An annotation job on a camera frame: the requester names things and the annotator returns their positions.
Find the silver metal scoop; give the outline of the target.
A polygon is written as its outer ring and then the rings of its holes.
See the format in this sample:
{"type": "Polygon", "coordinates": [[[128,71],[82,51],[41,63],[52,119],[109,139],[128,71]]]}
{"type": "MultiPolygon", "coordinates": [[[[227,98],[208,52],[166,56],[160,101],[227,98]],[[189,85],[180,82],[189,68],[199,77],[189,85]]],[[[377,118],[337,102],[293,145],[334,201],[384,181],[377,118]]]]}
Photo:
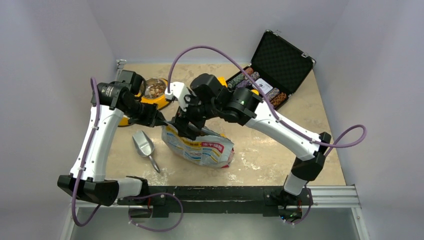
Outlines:
{"type": "Polygon", "coordinates": [[[157,173],[161,173],[161,169],[153,157],[155,150],[154,143],[148,135],[144,131],[139,130],[132,135],[132,140],[137,154],[143,158],[148,158],[153,169],[157,173]]]}

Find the colourful pet food bag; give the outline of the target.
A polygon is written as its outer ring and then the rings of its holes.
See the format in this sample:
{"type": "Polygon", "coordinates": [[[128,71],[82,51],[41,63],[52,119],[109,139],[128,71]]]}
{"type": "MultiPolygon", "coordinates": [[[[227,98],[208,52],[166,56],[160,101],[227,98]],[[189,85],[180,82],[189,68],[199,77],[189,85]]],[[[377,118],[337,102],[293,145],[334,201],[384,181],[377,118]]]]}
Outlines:
{"type": "Polygon", "coordinates": [[[199,166],[223,169],[234,160],[234,143],[224,134],[204,127],[194,140],[178,136],[172,125],[161,128],[161,139],[167,147],[181,158],[199,166]]]}

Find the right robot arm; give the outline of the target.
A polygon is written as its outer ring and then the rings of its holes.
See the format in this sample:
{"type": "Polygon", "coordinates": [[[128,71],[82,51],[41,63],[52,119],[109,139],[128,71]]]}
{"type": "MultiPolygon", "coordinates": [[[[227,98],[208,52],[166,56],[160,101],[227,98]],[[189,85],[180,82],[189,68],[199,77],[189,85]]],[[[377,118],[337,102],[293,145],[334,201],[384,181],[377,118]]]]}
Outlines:
{"type": "Polygon", "coordinates": [[[190,87],[183,82],[168,83],[165,98],[178,101],[178,110],[170,124],[179,137],[195,141],[206,120],[221,118],[259,131],[295,154],[280,191],[282,200],[288,204],[298,200],[304,186],[314,181],[323,169],[331,135],[299,126],[276,112],[267,99],[247,88],[228,90],[214,75],[203,73],[190,87]]]}

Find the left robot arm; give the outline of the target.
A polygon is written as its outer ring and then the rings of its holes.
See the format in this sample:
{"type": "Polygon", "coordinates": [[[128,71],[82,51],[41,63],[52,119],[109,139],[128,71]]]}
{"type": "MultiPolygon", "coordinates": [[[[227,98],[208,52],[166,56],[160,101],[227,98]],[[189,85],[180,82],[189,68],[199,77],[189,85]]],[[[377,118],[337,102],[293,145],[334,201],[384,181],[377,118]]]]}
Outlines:
{"type": "Polygon", "coordinates": [[[93,95],[83,146],[70,172],[57,180],[57,186],[73,201],[103,206],[111,206],[117,199],[127,197],[138,205],[148,201],[147,180],[136,176],[106,179],[108,155],[124,116],[130,123],[151,128],[166,124],[157,104],[136,99],[144,83],[141,75],[128,70],[123,70],[111,83],[91,80],[93,95]]]}

